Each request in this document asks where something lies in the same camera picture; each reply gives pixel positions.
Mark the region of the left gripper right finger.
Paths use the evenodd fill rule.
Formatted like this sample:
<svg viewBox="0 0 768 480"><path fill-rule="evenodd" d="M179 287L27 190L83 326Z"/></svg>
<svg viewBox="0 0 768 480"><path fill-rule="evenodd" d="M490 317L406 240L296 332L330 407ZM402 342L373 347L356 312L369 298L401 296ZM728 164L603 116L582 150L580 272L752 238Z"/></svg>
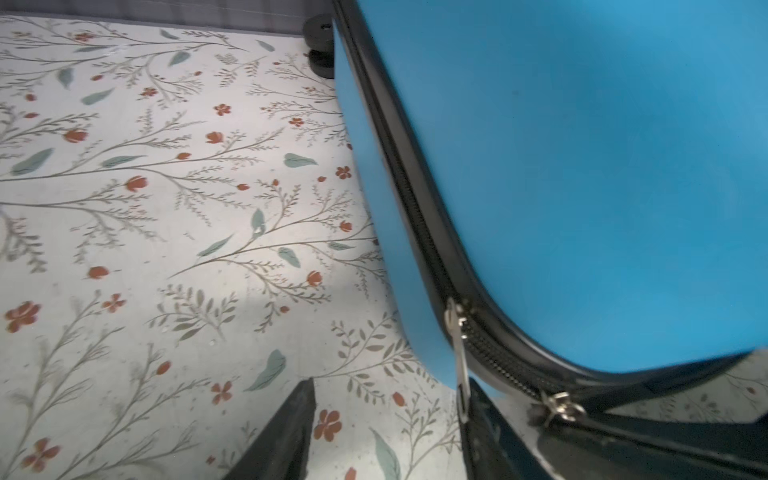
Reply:
<svg viewBox="0 0 768 480"><path fill-rule="evenodd" d="M552 479L474 379L458 387L458 413L468 479Z"/></svg>

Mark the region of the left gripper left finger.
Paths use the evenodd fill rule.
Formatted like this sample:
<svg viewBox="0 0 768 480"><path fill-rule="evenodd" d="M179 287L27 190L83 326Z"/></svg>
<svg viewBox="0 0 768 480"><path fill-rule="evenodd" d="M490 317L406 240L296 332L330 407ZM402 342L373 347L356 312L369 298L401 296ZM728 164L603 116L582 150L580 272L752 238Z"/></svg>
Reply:
<svg viewBox="0 0 768 480"><path fill-rule="evenodd" d="M305 479L315 411L314 381L300 381L224 479Z"/></svg>

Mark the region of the blue hard-shell suitcase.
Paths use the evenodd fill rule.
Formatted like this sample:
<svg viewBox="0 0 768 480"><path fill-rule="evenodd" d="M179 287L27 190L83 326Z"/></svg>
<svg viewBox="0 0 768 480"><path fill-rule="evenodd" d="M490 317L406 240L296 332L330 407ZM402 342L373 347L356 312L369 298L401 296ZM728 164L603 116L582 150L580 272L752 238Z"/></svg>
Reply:
<svg viewBox="0 0 768 480"><path fill-rule="evenodd" d="M763 479L767 418L621 416L767 345L763 1L336 1L403 330L552 479Z"/></svg>

